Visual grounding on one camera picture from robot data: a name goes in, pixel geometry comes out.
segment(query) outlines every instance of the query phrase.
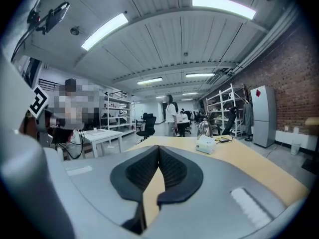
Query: fluorescent ceiling light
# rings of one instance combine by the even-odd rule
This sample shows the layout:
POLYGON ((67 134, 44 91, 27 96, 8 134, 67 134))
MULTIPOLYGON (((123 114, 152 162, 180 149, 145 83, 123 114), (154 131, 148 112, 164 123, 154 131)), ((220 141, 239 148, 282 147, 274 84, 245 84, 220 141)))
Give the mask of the fluorescent ceiling light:
POLYGON ((202 74, 186 74, 186 78, 190 77, 209 77, 209 76, 214 76, 214 73, 202 73, 202 74))
POLYGON ((110 19, 103 26, 101 26, 98 30, 96 30, 83 44, 82 48, 89 50, 95 45, 98 41, 100 41, 103 37, 127 23, 128 20, 125 18, 124 14, 121 13, 116 17, 110 19))
POLYGON ((194 92, 194 93, 184 93, 183 96, 184 96, 184 95, 196 95, 196 94, 198 94, 198 92, 194 92))
POLYGON ((226 10, 249 19, 253 19, 256 13, 253 9, 231 0, 192 0, 192 5, 226 10))
POLYGON ((151 83, 151 82, 160 82, 162 80, 163 80, 163 78, 159 77, 159 78, 154 78, 154 79, 138 82, 138 84, 140 85, 140 84, 146 84, 146 83, 151 83))

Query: woman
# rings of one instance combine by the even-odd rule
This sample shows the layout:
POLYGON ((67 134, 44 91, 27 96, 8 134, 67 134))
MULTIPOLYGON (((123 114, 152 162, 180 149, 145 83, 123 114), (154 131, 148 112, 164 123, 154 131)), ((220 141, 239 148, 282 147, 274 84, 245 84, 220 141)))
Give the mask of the woman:
POLYGON ((171 95, 165 96, 166 107, 166 123, 167 123, 167 136, 174 136, 173 129, 177 129, 177 112, 173 104, 173 97, 171 95))

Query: trash bin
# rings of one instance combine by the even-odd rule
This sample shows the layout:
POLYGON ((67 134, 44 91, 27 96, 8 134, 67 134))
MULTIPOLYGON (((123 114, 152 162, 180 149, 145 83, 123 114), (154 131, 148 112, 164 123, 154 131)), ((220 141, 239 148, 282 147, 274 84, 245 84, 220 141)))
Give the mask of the trash bin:
POLYGON ((297 142, 297 141, 293 140, 292 143, 291 143, 290 153, 292 155, 297 155, 299 153, 300 145, 301 145, 300 142, 297 142))

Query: wooden desk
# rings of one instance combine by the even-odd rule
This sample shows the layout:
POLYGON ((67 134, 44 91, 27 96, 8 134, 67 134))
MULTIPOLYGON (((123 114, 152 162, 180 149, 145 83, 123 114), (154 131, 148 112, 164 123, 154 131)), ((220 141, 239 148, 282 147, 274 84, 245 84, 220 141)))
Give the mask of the wooden desk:
MULTIPOLYGON (((226 161, 265 185, 275 193, 286 206, 307 196, 309 193, 307 188, 290 174, 236 139, 233 139, 233 141, 229 143, 219 143, 217 149, 211 155, 195 150, 196 140, 197 137, 151 136, 129 150, 157 144, 180 148, 226 161)), ((157 196, 164 191, 163 176, 158 169, 143 193, 147 225, 149 225, 159 213, 159 208, 156 205, 157 196)))

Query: white refrigerator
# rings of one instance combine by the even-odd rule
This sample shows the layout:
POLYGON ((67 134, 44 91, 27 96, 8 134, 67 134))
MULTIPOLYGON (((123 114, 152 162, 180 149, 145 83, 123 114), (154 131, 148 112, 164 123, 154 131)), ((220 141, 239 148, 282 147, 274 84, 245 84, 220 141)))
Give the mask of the white refrigerator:
POLYGON ((250 91, 254 111, 253 143, 268 147, 275 142, 277 112, 273 88, 261 86, 250 91))

